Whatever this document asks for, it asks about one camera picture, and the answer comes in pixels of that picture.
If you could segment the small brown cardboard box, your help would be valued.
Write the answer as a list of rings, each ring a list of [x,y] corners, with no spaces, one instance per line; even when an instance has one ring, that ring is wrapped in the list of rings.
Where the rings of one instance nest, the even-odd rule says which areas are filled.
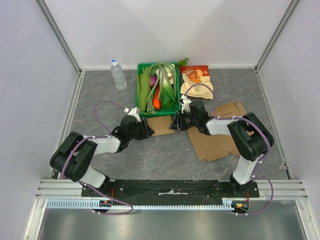
[[[148,118],[147,123],[154,131],[153,137],[175,133],[174,130],[170,129],[173,119],[169,115]]]

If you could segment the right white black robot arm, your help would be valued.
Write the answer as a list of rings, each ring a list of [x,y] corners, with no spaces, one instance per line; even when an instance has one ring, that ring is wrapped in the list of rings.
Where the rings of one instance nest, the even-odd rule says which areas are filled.
[[[239,160],[230,175],[229,191],[242,196],[253,181],[256,164],[274,145],[274,138],[257,116],[249,112],[243,116],[209,116],[201,100],[191,101],[182,95],[181,110],[175,113],[170,129],[187,131],[195,127],[207,136],[231,136],[239,152]]]

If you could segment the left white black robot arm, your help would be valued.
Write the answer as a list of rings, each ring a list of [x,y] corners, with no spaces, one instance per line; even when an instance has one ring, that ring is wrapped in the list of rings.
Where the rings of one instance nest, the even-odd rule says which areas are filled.
[[[91,167],[95,155],[120,153],[128,147],[131,140],[145,140],[155,131],[145,118],[140,121],[132,115],[125,115],[120,125],[111,134],[104,136],[84,136],[71,132],[50,159],[50,166],[73,182],[92,186],[99,197],[110,191],[109,177]]]

